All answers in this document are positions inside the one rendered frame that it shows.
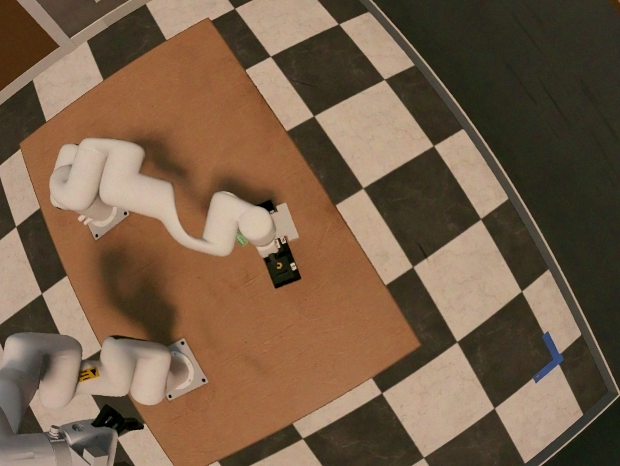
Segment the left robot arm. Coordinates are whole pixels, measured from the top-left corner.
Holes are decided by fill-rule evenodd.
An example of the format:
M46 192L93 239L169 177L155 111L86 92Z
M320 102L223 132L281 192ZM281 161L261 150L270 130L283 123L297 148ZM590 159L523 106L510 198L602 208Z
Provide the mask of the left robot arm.
M179 222L172 183L140 173L144 155L140 145L120 139L63 145L49 181L51 203L99 227L112 223L118 208L153 217L183 246L216 256L232 252L238 226L258 247L285 235L289 242L299 239L286 203L270 214L226 191L212 196L202 238L191 236Z

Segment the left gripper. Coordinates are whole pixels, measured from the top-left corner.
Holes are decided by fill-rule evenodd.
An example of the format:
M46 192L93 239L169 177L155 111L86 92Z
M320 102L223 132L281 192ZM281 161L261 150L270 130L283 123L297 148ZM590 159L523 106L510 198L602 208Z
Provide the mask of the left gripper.
M267 246L264 246L264 247L256 246L256 248L259 254L261 255L261 257L263 258L267 257L269 261L271 259L271 262L272 262L271 264L273 264L273 267L274 268L278 267L278 259L276 257L278 257L279 253L278 253L278 247L277 247L275 239L272 241L272 243L270 243Z

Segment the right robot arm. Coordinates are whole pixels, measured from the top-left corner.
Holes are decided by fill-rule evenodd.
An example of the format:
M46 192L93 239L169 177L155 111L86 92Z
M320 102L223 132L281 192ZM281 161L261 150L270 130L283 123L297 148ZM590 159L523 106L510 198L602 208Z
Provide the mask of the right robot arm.
M39 400L49 409L63 408L80 394L124 396L129 390L137 402L154 405L174 388L189 386L195 374L186 355L157 342L108 336L99 360L92 361L82 359L82 346L71 336L12 334L0 368L0 466L107 465L108 455L99 447L85 448L81 456L56 425L48 432L18 434L37 391L44 355Z

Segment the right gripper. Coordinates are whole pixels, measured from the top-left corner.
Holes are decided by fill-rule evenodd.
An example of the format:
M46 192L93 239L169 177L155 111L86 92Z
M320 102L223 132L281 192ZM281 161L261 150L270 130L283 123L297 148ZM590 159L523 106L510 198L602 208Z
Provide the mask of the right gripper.
M107 421L110 416L112 418ZM112 428L115 424L118 426ZM125 461L114 463L118 435L125 429L127 431L143 430L144 425L134 417L123 418L108 404L104 405L94 419L59 426L60 435L65 438L68 446L71 446L81 456L83 456L84 448L99 447L103 450L108 455L107 466L131 466Z

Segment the green and white eraser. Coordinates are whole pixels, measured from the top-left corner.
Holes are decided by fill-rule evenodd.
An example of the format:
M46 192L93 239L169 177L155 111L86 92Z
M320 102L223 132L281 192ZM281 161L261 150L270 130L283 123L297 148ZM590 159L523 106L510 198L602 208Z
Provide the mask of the green and white eraser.
M248 242L238 230L236 240L241 244L242 247Z

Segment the black three-compartment bin rack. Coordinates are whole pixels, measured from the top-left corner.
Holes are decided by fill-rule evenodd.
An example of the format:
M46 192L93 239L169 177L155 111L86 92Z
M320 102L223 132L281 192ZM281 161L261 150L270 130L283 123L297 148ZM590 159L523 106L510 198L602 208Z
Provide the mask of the black three-compartment bin rack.
M261 204L258 204L257 206L265 208L270 214L276 212L271 200L263 202ZM289 283L292 283L292 282L297 281L297 280L302 279L302 278L300 276L300 273L298 271L297 265L295 263L293 255L292 255L291 250L289 248L289 245L288 245L288 242L286 240L286 237L282 236L282 237L277 238L275 240L278 240L279 245L280 245L280 248L278 248L279 255L278 255L277 259L278 259L278 263L281 263L282 267L281 268L277 268L277 267L274 268L273 265L270 263L270 261L268 261L268 259L266 257L263 258L263 259L264 259L264 262L265 262L266 267L268 269L268 272L270 274L270 277L271 277L271 280L273 282L273 285L274 285L275 289L277 289L277 288L283 287L285 285L288 285ZM284 276L281 276L281 277L277 278L277 275L286 272L286 270L288 271L289 275L284 275ZM285 285L283 285L283 284L285 284Z

